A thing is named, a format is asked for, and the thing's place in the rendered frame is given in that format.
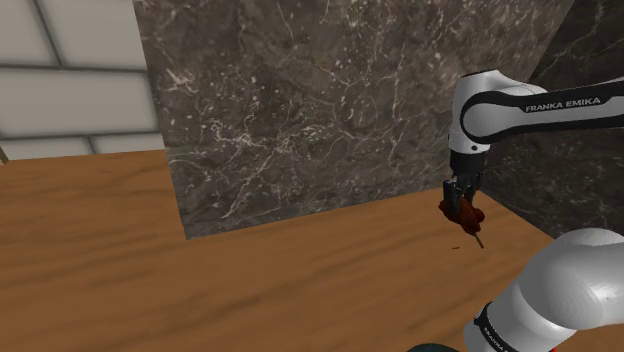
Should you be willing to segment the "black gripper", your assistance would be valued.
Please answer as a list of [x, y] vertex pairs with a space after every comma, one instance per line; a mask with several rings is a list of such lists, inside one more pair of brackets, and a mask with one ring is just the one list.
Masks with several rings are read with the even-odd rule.
[[462, 190], [463, 197], [470, 204], [480, 190], [484, 173], [484, 154], [451, 151], [450, 167], [455, 179], [443, 182], [442, 212], [449, 220], [455, 221], [460, 215]]

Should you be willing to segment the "dark red fruit with stem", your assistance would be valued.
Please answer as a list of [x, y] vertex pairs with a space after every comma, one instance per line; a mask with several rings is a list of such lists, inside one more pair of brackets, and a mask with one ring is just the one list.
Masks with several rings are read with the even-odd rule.
[[438, 208], [449, 221], [458, 224], [465, 233], [477, 241], [481, 249], [484, 249], [484, 245], [478, 236], [481, 231], [481, 223], [485, 219], [485, 215], [480, 209], [475, 208], [465, 197], [459, 199], [457, 207], [454, 207], [447, 200], [442, 200]]

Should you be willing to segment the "dark robot stand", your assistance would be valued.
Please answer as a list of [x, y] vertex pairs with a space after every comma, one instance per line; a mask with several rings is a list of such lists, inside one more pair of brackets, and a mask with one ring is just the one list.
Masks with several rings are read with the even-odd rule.
[[438, 343], [422, 343], [413, 346], [406, 352], [459, 352], [458, 350]]

